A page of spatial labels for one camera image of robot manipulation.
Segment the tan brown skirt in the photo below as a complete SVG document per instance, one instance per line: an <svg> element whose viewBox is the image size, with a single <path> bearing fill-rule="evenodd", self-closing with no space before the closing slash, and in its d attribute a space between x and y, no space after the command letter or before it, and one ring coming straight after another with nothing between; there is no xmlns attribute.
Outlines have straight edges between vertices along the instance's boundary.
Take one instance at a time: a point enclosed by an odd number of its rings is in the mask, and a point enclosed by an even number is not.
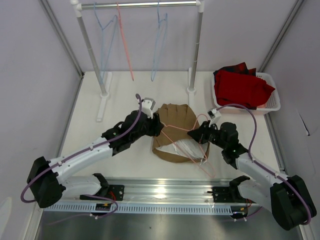
<svg viewBox="0 0 320 240"><path fill-rule="evenodd" d="M164 125L162 130L164 130L173 141L193 140L188 136L187 132L200 127L194 111L187 104L163 104L156 112L159 114L160 122ZM210 145L208 143L202 145L209 157ZM153 138L152 152L167 162L176 164L191 162L188 158L177 155L171 142L161 132L159 136Z"/></svg>

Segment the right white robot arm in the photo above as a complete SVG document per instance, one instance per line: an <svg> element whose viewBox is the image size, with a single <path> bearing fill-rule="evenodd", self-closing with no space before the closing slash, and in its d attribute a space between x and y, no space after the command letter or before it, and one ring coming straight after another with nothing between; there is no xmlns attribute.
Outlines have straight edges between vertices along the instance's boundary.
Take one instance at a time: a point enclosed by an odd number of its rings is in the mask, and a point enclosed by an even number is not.
<svg viewBox="0 0 320 240"><path fill-rule="evenodd" d="M230 182L228 196L234 202L249 199L272 213L284 229L308 225L317 215L316 207L304 180L280 173L259 161L239 142L234 123L220 127L205 121L187 133L199 144L211 143L222 149L224 161L245 175Z"/></svg>

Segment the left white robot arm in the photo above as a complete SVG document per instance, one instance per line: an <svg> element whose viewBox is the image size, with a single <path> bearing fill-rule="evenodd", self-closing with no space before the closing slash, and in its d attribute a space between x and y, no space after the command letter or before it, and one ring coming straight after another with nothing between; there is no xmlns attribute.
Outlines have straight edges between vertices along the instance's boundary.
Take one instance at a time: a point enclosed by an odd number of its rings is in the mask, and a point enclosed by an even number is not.
<svg viewBox="0 0 320 240"><path fill-rule="evenodd" d="M111 196L110 184L101 173L87 177L75 174L98 161L129 149L143 136L159 136L163 127L158 113L149 117L135 110L124 121L118 122L78 152L51 160L43 156L37 158L27 178L27 188L31 190L33 200L44 209L62 198L103 200Z"/></svg>

